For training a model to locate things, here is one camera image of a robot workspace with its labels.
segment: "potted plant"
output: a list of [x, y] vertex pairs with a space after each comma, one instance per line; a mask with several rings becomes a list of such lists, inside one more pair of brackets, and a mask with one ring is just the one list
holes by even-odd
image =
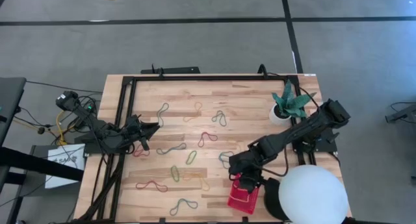
[[301, 110], [301, 108], [305, 106], [311, 98], [306, 94], [294, 97], [290, 80], [286, 82], [281, 97], [276, 93], [272, 93], [272, 96], [276, 104], [270, 110], [268, 117], [273, 123], [280, 124], [281, 122], [288, 121], [291, 117], [306, 117], [306, 112]]

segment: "white ball lamp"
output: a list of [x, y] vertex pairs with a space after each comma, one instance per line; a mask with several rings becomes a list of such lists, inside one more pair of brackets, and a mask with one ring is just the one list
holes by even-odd
[[275, 218], [287, 218], [294, 224], [341, 224], [348, 213], [343, 184], [319, 166], [293, 168], [280, 185], [269, 179], [265, 189], [267, 210]]

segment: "red box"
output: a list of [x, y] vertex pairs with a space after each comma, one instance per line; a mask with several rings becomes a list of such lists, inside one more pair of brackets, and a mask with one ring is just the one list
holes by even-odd
[[237, 210], [243, 211], [247, 214], [253, 214], [257, 196], [259, 195], [259, 188], [255, 188], [254, 191], [249, 194], [247, 190], [239, 188], [240, 181], [237, 179], [240, 175], [238, 174], [233, 181], [231, 192], [228, 197], [228, 206]]

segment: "butcher block tabletop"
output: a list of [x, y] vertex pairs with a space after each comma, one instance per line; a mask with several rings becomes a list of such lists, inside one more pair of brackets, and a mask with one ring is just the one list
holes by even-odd
[[[301, 74], [298, 78], [300, 87], [309, 93], [317, 92], [314, 99], [321, 105], [317, 77]], [[122, 79], [123, 75], [107, 76], [99, 119], [114, 123]], [[136, 143], [136, 152], [125, 157], [116, 222], [159, 222], [159, 218], [174, 222], [231, 222], [241, 221], [245, 216], [249, 221], [278, 221], [265, 209], [263, 186], [252, 215], [227, 205], [232, 184], [226, 169], [229, 165], [223, 164], [218, 157], [223, 152], [246, 151], [247, 145], [254, 140], [291, 126], [290, 122], [275, 125], [268, 118], [274, 105], [271, 93], [281, 95], [283, 87], [283, 81], [137, 82], [133, 114], [141, 114], [140, 120], [144, 122], [159, 122], [163, 126], [149, 141], [150, 151], [140, 152], [142, 148]], [[125, 121], [129, 93], [127, 88], [121, 123]], [[167, 110], [161, 112], [158, 119], [158, 110], [162, 107]], [[224, 115], [213, 121], [219, 110]], [[309, 102], [305, 110], [308, 115], [312, 114], [316, 106]], [[163, 154], [176, 146], [182, 150]], [[289, 168], [298, 165], [291, 144], [287, 146], [287, 156]], [[341, 170], [334, 157], [328, 153], [315, 153], [315, 157], [318, 166], [328, 169], [342, 182]], [[100, 158], [101, 155], [88, 157], [74, 218], [80, 217], [90, 206]], [[265, 167], [283, 173], [283, 152]], [[96, 196], [101, 191], [104, 172], [105, 164], [101, 168]], [[267, 172], [263, 172], [263, 176], [265, 179], [276, 178]], [[146, 186], [150, 181], [155, 183]], [[112, 193], [113, 190], [106, 200], [104, 218], [110, 214]], [[195, 208], [196, 203], [190, 203], [190, 207], [181, 202], [177, 210], [172, 210], [180, 199], [195, 201], [198, 207]]]

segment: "white pot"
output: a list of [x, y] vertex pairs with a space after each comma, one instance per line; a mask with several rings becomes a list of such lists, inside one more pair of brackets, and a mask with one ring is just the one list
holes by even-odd
[[272, 109], [270, 110], [270, 113], [268, 114], [268, 118], [271, 120], [272, 123], [276, 124], [276, 125], [281, 125], [284, 123], [287, 123], [288, 121], [291, 120], [291, 117], [287, 117], [287, 118], [279, 118], [277, 117], [277, 115], [274, 113], [274, 108], [277, 106], [278, 104], [275, 104]]

